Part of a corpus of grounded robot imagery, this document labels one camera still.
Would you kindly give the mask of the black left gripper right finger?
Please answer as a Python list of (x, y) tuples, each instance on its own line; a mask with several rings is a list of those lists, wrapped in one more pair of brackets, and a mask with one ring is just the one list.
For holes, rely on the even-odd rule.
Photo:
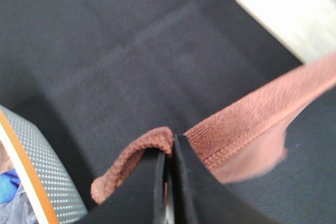
[(172, 196), (175, 223), (275, 223), (219, 183), (183, 135), (173, 144)]

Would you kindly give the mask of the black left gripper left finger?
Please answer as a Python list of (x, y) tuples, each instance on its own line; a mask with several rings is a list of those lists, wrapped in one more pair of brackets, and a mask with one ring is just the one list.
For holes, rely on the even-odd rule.
[(145, 151), (123, 184), (79, 223), (166, 223), (165, 154)]

